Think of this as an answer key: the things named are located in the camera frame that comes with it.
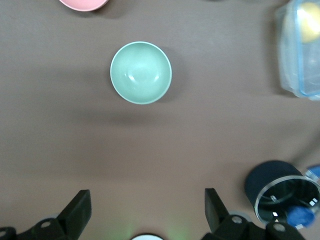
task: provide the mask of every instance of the bowl rim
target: bowl rim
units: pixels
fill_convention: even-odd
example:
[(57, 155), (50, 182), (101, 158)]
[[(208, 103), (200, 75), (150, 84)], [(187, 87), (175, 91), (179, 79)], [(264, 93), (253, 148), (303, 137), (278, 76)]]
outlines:
[[(133, 101), (133, 100), (130, 100), (130, 99), (128, 99), (127, 97), (123, 96), (123, 94), (121, 94), (121, 93), (118, 91), (118, 89), (116, 88), (116, 86), (115, 86), (115, 84), (114, 84), (114, 79), (113, 79), (113, 77), (112, 77), (112, 76), (113, 76), (113, 75), (112, 75), (112, 69), (113, 69), (114, 61), (115, 61), (117, 55), (118, 55), (123, 49), (125, 49), (126, 47), (128, 47), (128, 46), (130, 46), (130, 45), (134, 45), (134, 44), (146, 44), (146, 45), (150, 45), (150, 46), (156, 48), (156, 49), (159, 50), (159, 51), (162, 53), (162, 55), (165, 57), (165, 59), (166, 59), (166, 61), (167, 61), (167, 64), (168, 64), (168, 66), (169, 66), (169, 71), (170, 71), (170, 73), (169, 73), (169, 81), (168, 81), (168, 84), (167, 84), (165, 90), (164, 90), (158, 97), (156, 97), (156, 98), (154, 98), (154, 99), (152, 99), (152, 100), (149, 100), (149, 101), (143, 101), (143, 102)], [(170, 63), (170, 61), (169, 61), (168, 56), (165, 54), (164, 51), (161, 50), (161, 48), (159, 48), (158, 46), (154, 45), (153, 43), (150, 43), (150, 42), (147, 42), (147, 41), (133, 41), (133, 42), (130, 42), (130, 43), (122, 46), (122, 47), (116, 52), (116, 54), (114, 55), (114, 57), (113, 57), (113, 59), (112, 59), (112, 61), (111, 61), (111, 65), (110, 65), (110, 78), (111, 78), (111, 82), (112, 82), (112, 85), (113, 85), (114, 89), (116, 90), (116, 92), (117, 92), (123, 99), (125, 99), (125, 100), (127, 100), (128, 102), (133, 103), (133, 104), (146, 105), (146, 104), (151, 104), (151, 103), (154, 103), (154, 102), (158, 101), (160, 98), (162, 98), (162, 97), (166, 94), (166, 92), (168, 91), (168, 89), (169, 89), (169, 87), (170, 87), (170, 85), (171, 85), (171, 81), (172, 81), (172, 67), (171, 67), (171, 63)]]
[(100, 5), (95, 6), (93, 8), (89, 8), (89, 9), (80, 9), (80, 8), (73, 7), (73, 6), (69, 5), (69, 4), (67, 4), (65, 2), (65, 0), (59, 0), (59, 1), (61, 3), (63, 3), (65, 6), (67, 6), (68, 8), (70, 8), (70, 9), (73, 9), (73, 10), (76, 10), (76, 11), (79, 11), (79, 12), (90, 12), (90, 11), (94, 11), (94, 10), (97, 10), (97, 9), (103, 7), (109, 0), (103, 0)]

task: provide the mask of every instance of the yellow object in container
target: yellow object in container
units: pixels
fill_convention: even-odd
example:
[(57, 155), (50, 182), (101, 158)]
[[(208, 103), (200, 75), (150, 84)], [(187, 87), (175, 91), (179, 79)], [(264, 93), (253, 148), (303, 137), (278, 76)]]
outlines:
[(310, 43), (320, 37), (320, 7), (313, 2), (305, 2), (298, 10), (301, 38), (303, 43)]

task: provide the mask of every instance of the table surface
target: table surface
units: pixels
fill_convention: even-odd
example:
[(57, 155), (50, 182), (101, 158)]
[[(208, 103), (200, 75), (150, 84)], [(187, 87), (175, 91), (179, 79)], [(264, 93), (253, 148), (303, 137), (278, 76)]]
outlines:
[[(0, 226), (25, 231), (90, 189), (81, 240), (199, 240), (205, 188), (261, 226), (248, 172), (319, 162), (320, 103), (280, 87), (274, 16), (286, 2), (110, 0), (76, 12), (1, 1)], [(171, 86), (152, 104), (111, 84), (113, 56), (134, 41), (171, 61)], [(317, 239), (319, 224), (302, 234)]]

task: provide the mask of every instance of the mint green bowl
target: mint green bowl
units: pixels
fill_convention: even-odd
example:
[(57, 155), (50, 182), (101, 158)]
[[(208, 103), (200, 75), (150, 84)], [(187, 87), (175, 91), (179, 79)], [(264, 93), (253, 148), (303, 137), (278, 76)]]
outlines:
[(167, 92), (172, 69), (166, 54), (156, 45), (135, 41), (123, 46), (110, 67), (114, 89), (134, 104), (151, 104)]

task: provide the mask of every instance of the clear plastic container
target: clear plastic container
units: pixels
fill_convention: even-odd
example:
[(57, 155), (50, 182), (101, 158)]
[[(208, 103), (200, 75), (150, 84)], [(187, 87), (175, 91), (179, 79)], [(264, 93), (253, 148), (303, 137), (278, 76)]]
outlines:
[(320, 101), (320, 0), (291, 0), (276, 23), (281, 86)]

